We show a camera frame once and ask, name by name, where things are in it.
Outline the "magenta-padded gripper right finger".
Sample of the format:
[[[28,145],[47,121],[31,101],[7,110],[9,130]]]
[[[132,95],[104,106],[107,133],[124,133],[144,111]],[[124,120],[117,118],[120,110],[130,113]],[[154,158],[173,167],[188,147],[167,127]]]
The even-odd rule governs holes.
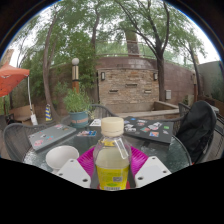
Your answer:
[[[131,148],[132,157],[128,187],[140,188],[171,174],[169,169],[156,156],[148,157],[145,153]]]

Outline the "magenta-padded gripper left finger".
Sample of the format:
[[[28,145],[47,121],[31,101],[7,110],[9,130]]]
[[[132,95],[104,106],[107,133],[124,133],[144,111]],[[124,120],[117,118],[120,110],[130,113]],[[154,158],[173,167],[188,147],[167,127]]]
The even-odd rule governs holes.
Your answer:
[[[94,148],[89,149],[78,159],[69,159],[57,172],[57,176],[84,188],[96,189],[98,177],[93,159]]]

